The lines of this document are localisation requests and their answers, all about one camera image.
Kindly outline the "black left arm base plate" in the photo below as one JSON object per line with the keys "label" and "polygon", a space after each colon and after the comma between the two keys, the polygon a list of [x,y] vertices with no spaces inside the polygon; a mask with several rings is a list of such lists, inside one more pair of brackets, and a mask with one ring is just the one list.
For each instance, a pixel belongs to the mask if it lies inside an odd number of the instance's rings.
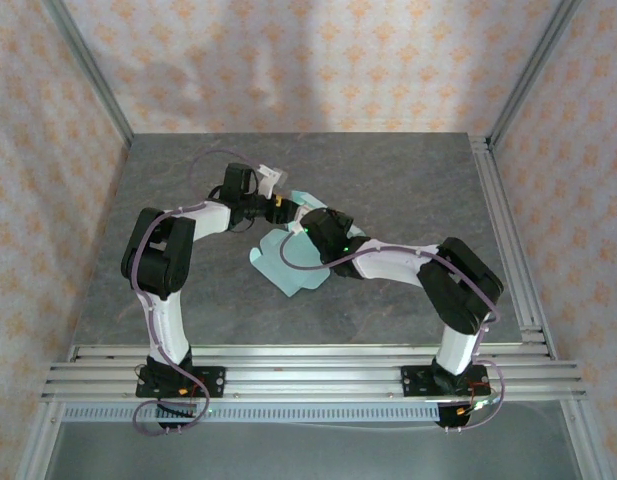
{"label": "black left arm base plate", "polygon": [[[222,398],[225,373],[223,367],[193,366],[191,375],[206,387],[210,398]],[[168,366],[162,371],[142,366],[138,371],[135,395],[138,398],[154,399],[191,399],[205,396],[197,382]]]}

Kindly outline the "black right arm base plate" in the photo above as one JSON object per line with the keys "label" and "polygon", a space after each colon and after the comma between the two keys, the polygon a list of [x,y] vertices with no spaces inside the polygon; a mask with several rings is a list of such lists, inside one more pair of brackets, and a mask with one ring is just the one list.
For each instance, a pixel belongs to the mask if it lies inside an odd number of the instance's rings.
{"label": "black right arm base plate", "polygon": [[484,397],[492,389],[487,369],[469,364],[460,375],[452,375],[437,365],[402,366],[401,385],[406,397]]}

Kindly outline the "aluminium frame leg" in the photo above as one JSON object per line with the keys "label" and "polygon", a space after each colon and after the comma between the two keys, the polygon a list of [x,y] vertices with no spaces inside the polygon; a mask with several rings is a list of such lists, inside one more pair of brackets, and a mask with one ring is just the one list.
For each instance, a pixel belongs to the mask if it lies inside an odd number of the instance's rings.
{"label": "aluminium frame leg", "polygon": [[615,480],[591,402],[562,400],[561,409],[583,480]]}
{"label": "aluminium frame leg", "polygon": [[65,411],[64,402],[41,402],[15,480],[44,480]]}

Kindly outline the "aluminium frame post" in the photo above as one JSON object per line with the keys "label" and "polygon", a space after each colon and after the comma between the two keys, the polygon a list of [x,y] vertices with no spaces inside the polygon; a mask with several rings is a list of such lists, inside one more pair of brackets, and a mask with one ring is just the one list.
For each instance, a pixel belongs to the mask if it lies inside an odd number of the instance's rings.
{"label": "aluminium frame post", "polygon": [[497,117],[491,133],[486,137],[486,144],[491,151],[502,144],[526,97],[539,78],[562,35],[570,25],[582,1],[560,0]]}
{"label": "aluminium frame post", "polygon": [[64,0],[41,0],[66,42],[73,58],[91,84],[125,146],[130,148],[134,131],[103,75]]}

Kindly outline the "grey metal panel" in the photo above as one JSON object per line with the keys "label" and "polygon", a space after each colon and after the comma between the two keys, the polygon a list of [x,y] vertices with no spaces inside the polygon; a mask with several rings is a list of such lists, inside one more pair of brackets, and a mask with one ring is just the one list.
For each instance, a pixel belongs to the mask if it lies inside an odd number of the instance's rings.
{"label": "grey metal panel", "polygon": [[564,435],[516,414],[459,435],[416,428],[209,423],[146,438],[65,424],[46,480],[583,480]]}

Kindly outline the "aluminium side rail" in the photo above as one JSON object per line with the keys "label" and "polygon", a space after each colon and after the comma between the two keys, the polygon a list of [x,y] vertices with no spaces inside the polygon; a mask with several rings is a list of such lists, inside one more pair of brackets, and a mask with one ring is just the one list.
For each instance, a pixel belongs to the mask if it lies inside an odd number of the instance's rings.
{"label": "aluminium side rail", "polygon": [[547,355],[551,360],[555,360],[558,354],[516,229],[495,156],[485,137],[470,136],[469,141],[502,258],[515,317],[523,332],[533,330],[542,334]]}

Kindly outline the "light green paper box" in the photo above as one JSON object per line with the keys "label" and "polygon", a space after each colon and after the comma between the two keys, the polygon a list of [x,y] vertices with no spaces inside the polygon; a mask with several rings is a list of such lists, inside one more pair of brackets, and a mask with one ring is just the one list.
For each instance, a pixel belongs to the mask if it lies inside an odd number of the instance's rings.
{"label": "light green paper box", "polygon": [[[294,191],[290,199],[298,203],[299,208],[306,206],[311,211],[329,208],[306,192]],[[293,223],[294,220],[272,224],[274,228],[250,252],[252,266],[288,297],[301,289],[317,289],[333,272],[321,263],[317,248],[305,232],[292,234]],[[364,232],[353,221],[349,236],[359,234],[364,235]]]}

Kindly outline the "narrow aluminium table edge rail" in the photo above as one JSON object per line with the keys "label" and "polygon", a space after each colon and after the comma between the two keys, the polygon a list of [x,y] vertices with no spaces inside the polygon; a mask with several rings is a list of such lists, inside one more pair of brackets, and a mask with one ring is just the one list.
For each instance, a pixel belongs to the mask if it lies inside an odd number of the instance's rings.
{"label": "narrow aluminium table edge rail", "polygon": [[[436,346],[412,345],[226,345],[226,346],[193,346],[192,354],[197,357],[343,357],[343,356],[389,356],[431,357],[437,352]],[[92,346],[82,345],[75,348],[75,360],[110,359],[127,360],[147,356],[148,350],[138,346]],[[550,354],[545,343],[501,343],[482,344],[479,350],[481,357],[514,356],[549,358]]]}

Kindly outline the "wide aluminium base rail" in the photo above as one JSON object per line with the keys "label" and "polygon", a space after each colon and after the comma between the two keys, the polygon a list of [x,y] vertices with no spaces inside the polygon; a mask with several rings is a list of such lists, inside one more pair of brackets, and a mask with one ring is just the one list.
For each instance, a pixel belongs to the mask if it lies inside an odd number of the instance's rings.
{"label": "wide aluminium base rail", "polygon": [[[491,393],[506,399],[562,400],[586,395],[586,387],[573,364],[504,364],[489,366]],[[401,385],[401,367],[362,364],[335,366],[227,366],[226,401],[396,401],[407,398]],[[138,377],[129,366],[58,364],[42,389],[44,398],[56,400],[122,400],[135,395]],[[449,402],[484,397],[410,397]]]}

